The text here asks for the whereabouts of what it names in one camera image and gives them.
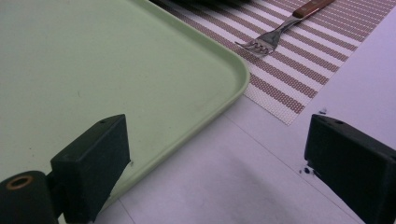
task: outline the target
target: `screw hole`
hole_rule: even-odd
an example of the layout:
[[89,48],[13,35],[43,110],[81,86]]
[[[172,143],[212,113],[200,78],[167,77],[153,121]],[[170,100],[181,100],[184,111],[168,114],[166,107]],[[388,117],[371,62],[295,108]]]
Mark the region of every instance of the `screw hole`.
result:
[[7,183],[7,189],[21,189],[27,185],[29,185],[33,181],[33,177],[31,175],[21,175],[13,178],[11,181]]

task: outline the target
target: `brown stripe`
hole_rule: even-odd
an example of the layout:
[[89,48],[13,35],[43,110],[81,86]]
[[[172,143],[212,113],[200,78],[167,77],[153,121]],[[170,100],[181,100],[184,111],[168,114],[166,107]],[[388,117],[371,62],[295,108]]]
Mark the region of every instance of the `brown stripe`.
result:
[[[294,9],[291,9],[291,8],[294,8],[294,7],[289,7],[289,6],[283,5],[283,4],[279,3],[279,2],[277,2],[276,0],[267,0],[267,2],[271,3],[271,5],[274,5],[276,7],[282,8],[282,9],[290,11],[290,12],[292,12],[294,10]],[[361,37],[359,35],[355,35],[353,33],[350,33],[348,30],[343,30],[340,27],[337,27],[337,26],[335,26],[333,24],[330,24],[330,23],[327,23],[327,22],[324,22],[324,21],[316,19],[315,15],[310,17],[310,18],[308,18],[308,20],[310,20],[310,21],[312,21],[312,22],[314,22],[314,23],[316,23],[316,24],[318,24],[320,26],[323,26],[323,27],[325,27],[325,28],[327,28],[329,30],[335,31],[336,33],[345,35],[345,36],[347,36],[349,38],[358,40],[360,42],[362,42],[364,40],[363,37]]]
[[[253,1],[250,1],[250,0],[241,0],[241,1],[243,1],[246,4],[249,4],[251,7],[255,7],[255,8],[261,10],[261,11],[265,11],[266,13],[268,13],[268,14],[274,16],[274,17],[280,18],[283,21],[287,18],[286,16],[283,16],[282,14],[280,14],[280,13],[278,13],[276,11],[273,11],[273,10],[269,9],[268,7],[264,7],[264,6],[260,5],[260,4],[257,4],[255,2],[253,2]],[[274,23],[272,21],[271,21],[271,23],[267,23],[266,22],[266,21],[268,21],[267,19],[265,19],[264,17],[259,16],[255,12],[247,10],[247,9],[245,9],[243,7],[239,7],[238,5],[231,5],[231,7],[234,8],[234,9],[239,9],[239,10],[241,10],[241,12],[243,12],[245,14],[248,14],[250,17],[255,18],[258,21],[264,22],[264,23],[266,23],[266,24],[268,24],[268,25],[270,25],[272,27],[276,27],[277,26],[276,23],[275,23],[275,25],[272,25],[272,23]],[[297,24],[297,26],[299,26],[299,28],[307,31],[308,33],[317,35],[317,36],[319,36],[319,37],[321,37],[321,38],[323,38],[323,39],[325,39],[325,40],[327,40],[329,42],[332,42],[332,43],[334,43],[334,44],[336,44],[336,45],[338,45],[340,47],[343,47],[345,49],[355,50],[355,49],[358,48],[358,47],[356,47],[356,46],[354,46],[352,44],[349,44],[349,43],[347,43],[347,42],[345,42],[343,40],[340,40],[340,39],[338,39],[336,37],[333,37],[331,35],[327,35],[327,34],[321,32],[321,31],[316,30],[316,29],[314,29],[314,28],[312,28],[310,26],[307,26],[307,25],[305,25],[303,23],[299,23],[299,24]]]
[[270,84],[263,81],[261,78],[256,77],[254,74],[250,74],[250,84],[258,88],[259,90],[265,92],[267,95],[271,96],[272,98],[278,99],[278,101],[282,103],[282,105],[286,105],[296,114],[300,114],[304,109],[304,105],[302,105],[300,102],[289,97],[288,95],[278,90],[277,88],[274,88]]
[[[217,6],[215,6],[215,5],[211,4],[211,3],[205,4],[205,5],[208,8],[212,9],[213,11],[223,15],[224,17],[227,17],[227,18],[229,18],[229,19],[231,19],[233,21],[236,21],[236,22],[238,22],[240,24],[243,24],[244,26],[246,26],[250,30],[255,31],[256,33],[259,33],[259,34],[264,33],[264,30],[262,28],[254,25],[253,23],[251,23],[249,21],[243,20],[243,19],[235,16],[234,14],[224,10],[223,8],[217,7]],[[246,15],[249,15],[250,17],[255,18],[258,21],[262,21],[262,19],[263,19],[263,17],[260,17],[256,13],[251,12],[251,11],[246,10],[246,9],[243,10],[240,7],[235,8],[235,10],[239,10],[240,12],[245,13]],[[336,58],[336,59],[338,59],[338,60],[340,60],[342,62],[345,62],[347,60],[347,58],[348,58],[346,55],[344,55],[344,54],[342,54],[342,53],[340,53],[340,52],[338,52],[338,51],[336,51],[334,49],[328,48],[328,47],[326,47],[326,46],[324,46],[322,44],[319,44],[318,42],[316,42],[316,41],[314,41],[312,39],[309,39],[309,38],[307,38],[307,37],[305,37],[303,35],[300,35],[300,34],[294,32],[292,30],[288,30],[287,34],[292,36],[292,37],[294,37],[295,39],[298,39],[301,42],[303,42],[303,43],[315,48],[315,49],[318,49],[318,50],[320,50],[322,52],[325,52],[325,53],[331,55],[332,57],[334,57],[334,58]]]
[[[238,53],[239,55],[248,58],[249,61],[259,61],[262,62],[262,60],[257,60],[257,58],[249,53],[247,53],[245,50],[238,48],[234,43],[231,43],[224,37],[216,34],[215,32],[205,28],[203,25],[199,24],[196,21],[191,20],[190,18],[182,15],[181,13],[175,11],[174,9],[170,8],[161,0],[154,0],[153,1],[155,4],[157,4],[159,7],[164,8],[168,12],[172,13],[174,16],[178,17],[179,19],[183,20],[184,22],[192,25],[205,35],[208,35],[209,37],[217,40],[220,44],[226,46],[226,47],[231,47],[231,50]],[[293,98],[289,97],[287,94],[284,92],[278,90],[277,88],[269,85],[268,83],[264,82],[263,80],[260,82],[257,79],[255,79],[255,83],[257,87],[265,92],[266,94],[272,96],[275,100],[279,101],[281,104],[284,106],[288,107],[289,109],[295,111],[296,113],[301,113],[301,111],[304,109],[304,106],[301,105],[298,101],[294,100]]]
[[[179,4],[181,7],[186,8],[188,11],[194,13],[195,15],[200,16],[201,18],[204,18],[204,19],[216,24],[218,27],[228,31],[229,33],[239,37],[240,39],[242,39],[242,40],[244,40],[246,42],[251,40],[250,36],[245,35],[244,33],[240,32],[237,29],[235,29],[231,25],[229,25],[229,24],[227,24],[227,23],[225,23],[223,21],[220,21],[217,18],[212,17],[211,15],[203,12],[202,10],[199,10],[199,9],[194,8],[191,5],[187,5],[187,4],[182,4],[182,3],[177,3],[177,4]],[[251,30],[257,30],[258,33],[264,32],[263,29],[257,27],[256,25],[251,24],[251,23],[249,23],[247,21],[244,21],[241,18],[238,18],[238,17],[236,17],[235,15],[233,15],[233,14],[231,14],[229,12],[226,12],[226,13],[228,13],[228,16],[230,18],[233,18],[233,20],[245,25],[247,28],[249,28]],[[310,52],[308,52],[308,51],[306,51],[304,49],[298,48],[297,46],[289,43],[286,40],[282,39],[281,41],[279,41],[279,45],[281,45],[282,47],[284,47],[286,49],[289,49],[289,50],[291,50],[291,51],[293,51],[293,52],[305,57],[306,59],[312,61],[313,63],[316,63],[316,64],[318,64],[318,65],[320,65],[320,66],[322,66],[322,67],[324,67],[324,68],[326,68],[326,69],[328,69],[328,70],[330,70],[332,72],[335,72],[338,69],[338,67],[336,65],[334,65],[332,63],[329,63],[328,61],[325,61],[322,58],[319,58],[318,56],[316,56],[316,55],[314,55],[314,54],[312,54],[312,53],[310,53]]]

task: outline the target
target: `fork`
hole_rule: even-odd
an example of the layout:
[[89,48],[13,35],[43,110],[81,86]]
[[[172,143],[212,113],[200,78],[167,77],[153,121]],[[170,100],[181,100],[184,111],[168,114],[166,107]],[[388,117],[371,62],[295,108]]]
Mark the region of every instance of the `fork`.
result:
[[261,55],[266,56],[272,52],[277,47],[279,43],[280,36],[283,32],[288,30],[291,26],[299,21],[303,21],[315,12],[319,11],[320,9],[326,7],[334,0],[312,0],[302,7],[299,7],[291,16],[289,16],[280,26],[278,26],[275,30],[265,33],[263,35],[258,36],[256,39],[253,39],[245,44],[241,44],[235,41],[235,44],[239,45],[240,47]]

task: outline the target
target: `placemat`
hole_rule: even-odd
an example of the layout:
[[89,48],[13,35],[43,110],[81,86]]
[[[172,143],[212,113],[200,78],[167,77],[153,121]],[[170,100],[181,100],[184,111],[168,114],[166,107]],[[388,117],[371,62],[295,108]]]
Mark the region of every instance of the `placemat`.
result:
[[271,55],[258,58],[234,41],[275,29],[307,0],[153,2],[245,58],[251,73],[245,95],[288,125],[396,5],[336,0],[283,34]]

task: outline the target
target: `white stripe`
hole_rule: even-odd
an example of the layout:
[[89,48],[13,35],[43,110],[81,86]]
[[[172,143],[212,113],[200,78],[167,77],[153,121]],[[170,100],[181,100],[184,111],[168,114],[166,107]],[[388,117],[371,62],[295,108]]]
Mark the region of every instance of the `white stripe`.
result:
[[323,85],[316,82],[314,79],[307,77],[303,73],[300,73],[299,71],[295,70],[294,68],[290,67],[289,65],[282,63],[280,60],[277,60],[274,57],[267,56],[264,58],[264,61],[266,63],[271,64],[273,67],[279,69],[280,71],[288,74],[291,77],[294,77],[295,79],[299,80],[300,82],[304,83],[306,86],[309,86],[310,88],[314,89],[315,91],[319,91]]
[[332,18],[342,18],[342,19],[348,21],[349,24],[351,24],[352,26],[355,24],[355,25],[364,27],[364,30],[363,30],[364,32],[370,33],[370,31],[375,28],[375,24],[371,23],[370,21],[364,20],[362,18],[354,17],[355,20],[352,21],[350,18],[346,18],[346,17],[342,16],[343,13],[341,13],[341,12],[339,12],[338,14],[335,14],[335,13],[329,11],[328,13],[332,15]]
[[[345,13],[345,11],[341,11],[341,10],[337,9],[336,7],[332,7],[332,10],[337,11],[337,12],[339,13],[339,14],[335,14],[335,13],[332,13],[332,12],[329,11],[329,13],[333,14],[334,17],[341,17],[341,18],[344,18],[345,20],[350,21],[350,19],[348,19],[348,18],[342,16],[343,14],[344,14],[344,15],[347,14],[347,13]],[[355,23],[357,23],[357,24],[366,26],[365,24],[370,23],[370,24],[372,24],[372,26],[374,26],[374,28],[376,27],[376,23],[375,23],[375,22],[367,21],[367,20],[365,20],[363,17],[357,17],[357,16],[353,16],[353,15],[348,15],[348,16],[354,18],[355,21],[352,21],[352,22],[355,22]]]
[[351,1],[348,1],[348,0],[346,0],[346,2],[351,3],[351,4],[344,3],[344,4],[346,4],[346,5],[350,6],[350,7],[354,7],[353,4],[360,5],[360,6],[362,6],[362,7],[371,7],[372,9],[375,9],[375,10],[377,10],[377,11],[381,11],[381,12],[384,13],[384,14],[386,14],[386,11],[384,11],[384,10],[389,10],[389,9],[386,8],[386,7],[382,7],[382,6],[380,6],[379,4],[373,4],[373,3],[371,3],[371,2],[365,2],[366,4],[371,5],[371,6],[367,6],[367,5],[364,5],[364,4],[361,4],[361,3],[357,3],[357,2],[351,2]]
[[252,18],[249,15],[247,15],[245,13],[242,13],[242,12],[236,10],[236,9],[233,9],[233,8],[230,8],[230,7],[224,7],[223,9],[226,10],[227,12],[230,12],[230,13],[234,14],[235,16],[237,16],[237,17],[239,17],[239,18],[241,18],[241,19],[243,19],[245,21],[248,21],[248,22],[250,22],[250,23],[262,28],[265,31],[271,31],[271,30],[274,29],[272,26],[267,25],[264,22],[258,21],[255,18]]
[[267,13],[267,12],[264,12],[264,11],[260,10],[259,8],[252,7],[252,6],[249,6],[249,5],[245,5],[245,6],[242,6],[242,7],[244,7],[245,9],[247,9],[249,11],[252,11],[252,12],[260,15],[261,17],[267,19],[268,21],[273,21],[274,23],[277,23],[279,25],[282,24],[282,22],[283,22],[283,20],[281,20],[280,18],[275,17],[275,16],[273,16],[273,15]]
[[325,28],[325,27],[323,27],[321,25],[313,23],[312,21],[304,21],[304,23],[307,26],[310,26],[310,27],[312,27],[312,28],[314,28],[316,30],[319,30],[319,31],[321,31],[324,34],[331,35],[331,36],[333,36],[333,37],[335,37],[337,39],[343,40],[344,42],[347,42],[348,44],[351,44],[353,46],[358,47],[361,44],[361,42],[359,40],[355,40],[355,39],[352,39],[352,38],[350,38],[348,36],[341,35],[341,34],[335,32],[333,30],[329,30],[329,29],[327,29],[327,28]]
[[323,59],[324,61],[330,62],[338,67],[340,67],[344,63],[343,61],[340,61],[321,50],[315,49],[312,46],[307,45],[307,44],[301,42],[300,40],[295,39],[289,35],[283,35],[282,38],[284,40],[288,41],[289,43],[293,43],[294,46],[297,46],[298,48],[303,49],[303,50]]
[[328,41],[326,39],[323,39],[320,36],[317,36],[317,35],[314,35],[312,33],[309,33],[306,30],[303,30],[303,29],[301,29],[299,27],[296,27],[294,29],[294,32],[296,32],[299,35],[303,35],[306,38],[312,39],[315,42],[318,42],[318,43],[320,43],[320,44],[322,44],[322,45],[324,45],[324,46],[326,46],[326,47],[328,47],[330,49],[338,51],[338,52],[340,52],[340,53],[342,53],[342,54],[344,54],[346,56],[350,56],[353,53],[353,50],[343,48],[343,47],[341,47],[341,46],[339,46],[337,44],[334,44],[333,42],[330,42],[330,41]]
[[[333,19],[330,19],[330,18],[328,18],[327,20],[323,20],[323,19],[320,19],[320,18],[316,18],[316,19],[317,19],[318,21],[323,22],[323,23],[329,24],[330,26],[337,27],[338,29],[342,30],[343,32],[345,32],[345,33],[347,33],[347,34],[356,35],[356,36],[359,36],[360,38],[364,38],[364,37],[365,37],[364,35],[358,35],[358,34],[352,32],[352,31],[349,31],[347,28],[345,29],[345,28],[340,27],[340,26],[338,26],[338,25],[334,25],[334,24],[332,24],[332,23],[330,22],[330,21],[337,21],[337,20],[333,20]],[[350,26],[349,26],[348,24],[346,24],[346,23],[342,23],[342,24],[344,24],[345,27],[350,27]],[[361,29],[358,29],[358,30],[360,30],[360,31],[362,31],[362,32],[364,32],[364,33],[366,33],[366,34],[369,34],[368,32],[363,31],[363,30],[361,30]]]
[[241,23],[233,21],[233,20],[231,20],[231,19],[219,14],[218,12],[215,12],[215,11],[207,8],[207,7],[200,6],[200,7],[196,7],[196,8],[199,9],[199,10],[202,10],[206,14],[218,19],[219,21],[223,21],[224,23],[232,26],[233,28],[235,28],[238,31],[244,33],[245,35],[248,35],[248,36],[250,36],[252,38],[256,38],[258,36],[258,34],[255,31],[250,30],[249,28],[247,28],[246,26],[242,25]]
[[304,66],[312,69],[313,71],[323,75],[326,78],[330,78],[334,74],[334,72],[328,70],[327,68],[319,66],[317,63],[314,63],[314,62],[306,59],[305,57],[303,57],[297,53],[294,53],[293,51],[291,51],[289,49],[285,49],[282,46],[277,47],[276,51],[278,51],[284,55],[288,55],[290,58],[292,58],[295,61],[303,64]]
[[345,3],[345,2],[343,2],[343,3],[340,3],[340,6],[337,6],[338,8],[340,7],[341,9],[343,9],[343,10],[346,10],[346,11],[350,11],[350,12],[354,12],[354,13],[356,13],[356,14],[358,14],[358,15],[361,15],[362,17],[365,17],[365,18],[370,18],[370,19],[372,19],[372,20],[375,20],[375,21],[377,21],[377,22],[381,22],[381,20],[380,19],[377,19],[377,18],[374,18],[372,15],[369,15],[369,14],[367,14],[367,13],[361,13],[361,12],[358,12],[355,8],[357,8],[357,9],[362,9],[362,8],[360,8],[360,7],[354,7],[354,6],[352,6],[352,5],[350,5],[350,4],[348,4],[348,3]]
[[[376,1],[376,0],[374,0],[373,2],[377,2],[377,3],[379,3],[379,4],[383,4],[383,5],[385,5],[386,7],[382,7],[382,8],[384,8],[384,9],[389,9],[389,7],[390,8],[393,8],[394,7],[394,4],[396,3],[395,1]],[[373,7],[379,7],[379,5],[376,5],[375,3],[371,3],[371,2],[365,2],[366,4],[370,4],[370,5],[372,5]]]
[[280,14],[282,14],[284,16],[287,16],[287,17],[290,16],[291,12],[294,10],[293,9],[291,11],[287,11],[287,10],[285,10],[283,8],[280,8],[280,7],[274,6],[274,5],[270,4],[270,3],[267,3],[266,1],[254,1],[254,2],[259,4],[259,5],[262,5],[263,7],[267,7],[267,8],[269,8],[269,9],[271,9],[271,10],[277,12],[277,13],[280,13]]
[[252,74],[260,79],[264,80],[271,86],[275,87],[276,89],[282,91],[283,93],[289,95],[294,100],[298,101],[300,104],[308,104],[312,99],[308,96],[304,95],[303,93],[295,90],[288,84],[284,83],[283,81],[277,79],[276,77],[271,76],[267,72],[263,72],[259,67],[256,65],[247,62],[249,70]]
[[367,30],[365,30],[365,29],[358,28],[358,27],[354,26],[353,24],[349,24],[349,23],[345,23],[345,22],[343,22],[343,21],[336,20],[335,18],[330,17],[330,16],[325,16],[325,15],[323,15],[323,17],[324,17],[323,19],[317,18],[317,20],[326,22],[326,23],[328,23],[328,24],[332,24],[332,21],[339,22],[339,23],[343,24],[343,26],[346,27],[346,29],[343,29],[343,28],[341,28],[340,26],[337,25],[338,28],[340,28],[340,29],[342,29],[342,30],[345,30],[346,32],[351,33],[351,34],[353,34],[353,35],[358,35],[358,34],[356,34],[355,31],[349,31],[348,28],[351,28],[351,29],[353,28],[353,29],[355,29],[356,31],[365,33],[366,35],[370,34],[369,31],[367,31]]
[[298,116],[298,114],[289,109],[287,106],[283,105],[272,96],[266,94],[251,84],[248,84],[245,95],[288,125],[290,125]]

